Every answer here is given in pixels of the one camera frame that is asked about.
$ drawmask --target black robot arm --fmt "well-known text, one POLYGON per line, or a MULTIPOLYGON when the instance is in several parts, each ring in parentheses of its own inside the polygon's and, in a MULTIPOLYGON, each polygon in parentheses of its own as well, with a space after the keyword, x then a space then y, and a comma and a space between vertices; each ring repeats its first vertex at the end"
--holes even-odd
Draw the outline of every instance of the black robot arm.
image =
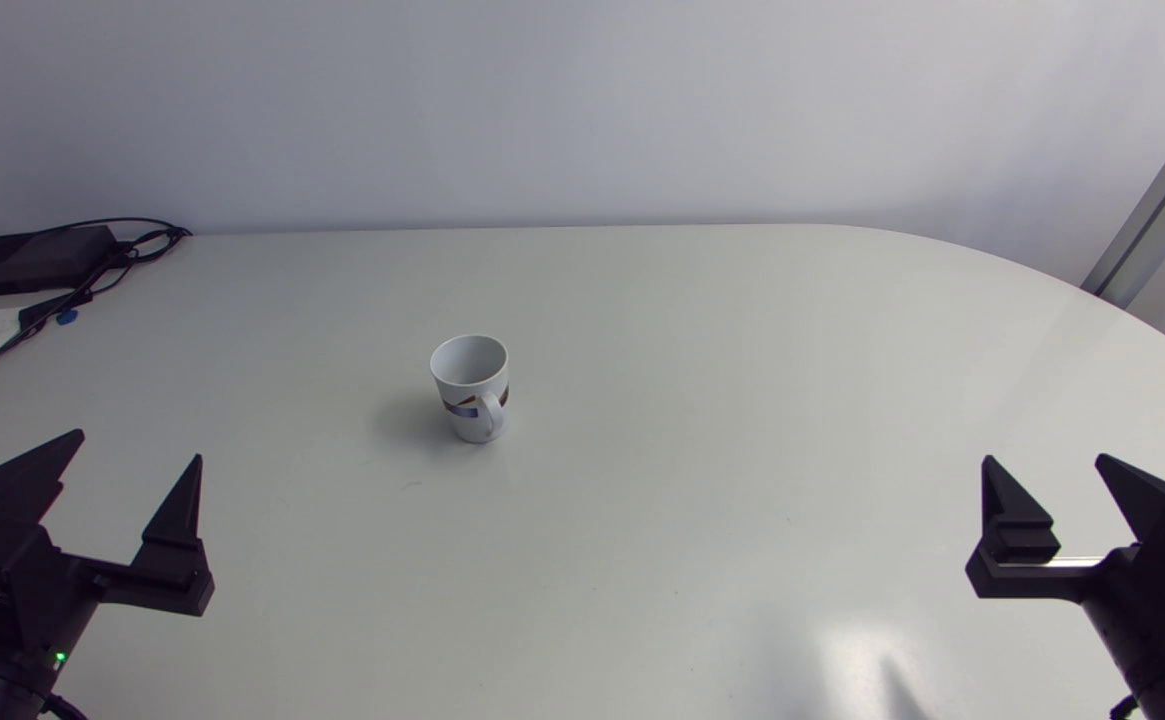
POLYGON ((1143 714, 1165 720, 1165 482, 1110 456, 1097 458, 1097 473, 1136 542, 1100 559, 1057 559, 1053 518, 988 456, 983 537, 965 571, 979 597, 1079 603, 1143 714))
POLYGON ((142 532, 129 565, 62 552, 38 521, 84 432, 0 465, 0 720, 51 711, 82 717, 52 685, 99 602, 203 615, 213 576, 197 537, 202 458, 196 456, 142 532))

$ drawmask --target white mug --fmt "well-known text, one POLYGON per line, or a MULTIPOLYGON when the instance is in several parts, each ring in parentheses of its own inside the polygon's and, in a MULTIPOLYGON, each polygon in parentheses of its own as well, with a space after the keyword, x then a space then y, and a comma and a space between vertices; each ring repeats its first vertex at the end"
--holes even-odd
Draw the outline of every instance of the white mug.
POLYGON ((482 334, 463 334, 431 354, 431 375, 453 432, 465 442, 490 442, 506 430, 506 346, 482 334))

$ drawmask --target black box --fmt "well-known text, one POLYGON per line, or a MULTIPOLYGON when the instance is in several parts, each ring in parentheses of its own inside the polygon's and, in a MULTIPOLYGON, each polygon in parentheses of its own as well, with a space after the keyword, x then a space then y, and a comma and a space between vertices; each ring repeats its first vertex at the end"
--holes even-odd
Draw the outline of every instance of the black box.
POLYGON ((0 295, 76 288, 114 256, 106 225, 0 235, 0 295))

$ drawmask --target colored stripe on mug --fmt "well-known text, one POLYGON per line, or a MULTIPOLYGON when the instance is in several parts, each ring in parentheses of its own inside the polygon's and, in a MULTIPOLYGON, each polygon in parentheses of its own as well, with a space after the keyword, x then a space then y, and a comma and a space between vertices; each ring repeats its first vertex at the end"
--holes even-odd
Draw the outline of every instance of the colored stripe on mug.
MULTIPOLYGON (((506 398, 508 397, 510 397, 509 384, 503 390, 503 396, 497 398, 497 403, 502 407, 506 407, 506 398)), ((471 397, 467 397, 463 402, 459 402, 459 404, 457 405, 450 404, 449 402, 444 402, 444 409, 449 410, 449 412, 452 412, 453 415, 459 416, 459 418, 478 418, 478 416, 480 416, 480 411, 476 410, 474 402, 476 402, 476 396, 472 395, 471 397)))

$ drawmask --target mug rim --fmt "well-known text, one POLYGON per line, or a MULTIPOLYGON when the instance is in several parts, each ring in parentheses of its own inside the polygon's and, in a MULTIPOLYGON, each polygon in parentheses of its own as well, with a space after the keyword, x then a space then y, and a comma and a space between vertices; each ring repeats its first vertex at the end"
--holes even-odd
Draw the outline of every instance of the mug rim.
POLYGON ((451 386, 451 387, 476 387, 476 386, 485 384, 485 383, 489 382, 492 379, 497 377, 497 375, 500 375, 501 373, 503 373, 503 370, 506 369, 506 363, 508 363, 509 360, 510 360, 510 351, 506 350, 506 343, 500 341, 494 336, 483 334, 483 333, 464 333, 464 334, 458 334, 458 336, 450 337, 449 340, 446 340, 444 343, 440 343, 439 346, 437 346, 435 350, 432 350, 431 351, 431 360, 428 361, 428 366, 430 366, 430 368, 431 368, 431 377, 435 377, 436 381, 439 381, 439 382, 442 382, 442 383, 444 383, 446 386, 451 386), (472 338, 472 337, 482 338, 482 340, 492 340, 492 341, 494 341, 501 348, 501 351, 503 351, 503 361, 501 361, 501 365, 497 366, 497 369, 495 369, 495 372, 492 373, 488 377, 481 377, 476 382, 473 382, 473 383, 454 383, 454 382, 446 381, 446 379, 444 379, 444 377, 440 377, 440 373, 436 373, 435 372, 435 357, 439 355, 440 351, 444 350, 445 347, 447 347, 450 343, 458 343, 460 340, 467 340, 467 338, 472 338))

